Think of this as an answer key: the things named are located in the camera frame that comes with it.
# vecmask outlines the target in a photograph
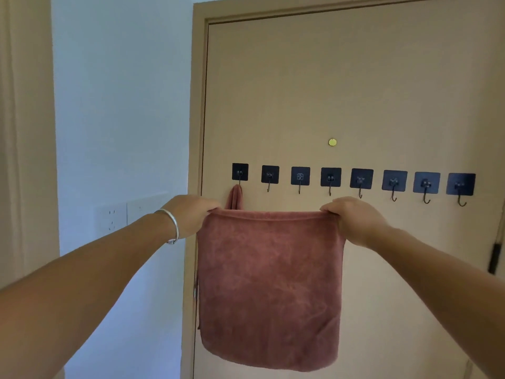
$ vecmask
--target silver bangle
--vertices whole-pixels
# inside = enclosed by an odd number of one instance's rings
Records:
[[[169,216],[170,219],[172,220],[172,222],[174,223],[174,225],[175,225],[175,239],[169,240],[167,242],[169,245],[173,245],[175,242],[177,242],[179,240],[179,225],[177,224],[177,220],[175,219],[174,215],[171,212],[169,212],[168,210],[165,210],[165,209],[156,210],[155,213],[167,214],[167,216]]]

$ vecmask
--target hand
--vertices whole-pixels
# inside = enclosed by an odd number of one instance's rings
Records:
[[[389,225],[371,205],[357,198],[344,197],[321,207],[321,211],[338,214],[338,229],[350,242],[370,248],[371,238]]]
[[[198,196],[176,196],[164,205],[163,209],[171,212],[177,220],[179,238],[182,239],[195,234],[201,229],[209,211],[220,206],[216,200],[208,200]]]

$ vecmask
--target pink towel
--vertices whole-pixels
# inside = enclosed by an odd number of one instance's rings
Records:
[[[230,191],[228,200],[226,201],[225,209],[228,210],[244,210],[244,203],[242,198],[242,186],[235,185]]]
[[[328,213],[212,212],[198,233],[204,347],[254,367],[332,364],[344,243]]]

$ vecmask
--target door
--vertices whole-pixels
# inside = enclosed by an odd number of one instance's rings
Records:
[[[373,169],[363,200],[485,268],[505,198],[504,11],[505,0],[429,0],[211,25],[203,194],[224,203],[232,163],[247,163],[246,210],[316,211],[357,197],[351,170]],[[262,165],[280,167],[269,192]],[[296,166],[311,168],[300,194]],[[324,167],[342,168],[332,197]],[[384,170],[408,172],[396,202],[381,189]],[[440,173],[429,204],[413,192],[415,172]],[[445,193],[453,172],[476,173],[465,207]],[[207,352],[197,332],[194,377],[447,379],[463,377],[466,361],[386,262],[347,244],[336,363],[313,373],[240,366]]]

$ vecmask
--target towel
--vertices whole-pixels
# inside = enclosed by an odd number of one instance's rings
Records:
[[[332,364],[344,243],[329,213],[213,211],[198,233],[204,347],[254,367]]]
[[[235,185],[230,191],[228,200],[226,201],[225,209],[228,210],[244,210],[244,203],[242,198],[242,186]]]

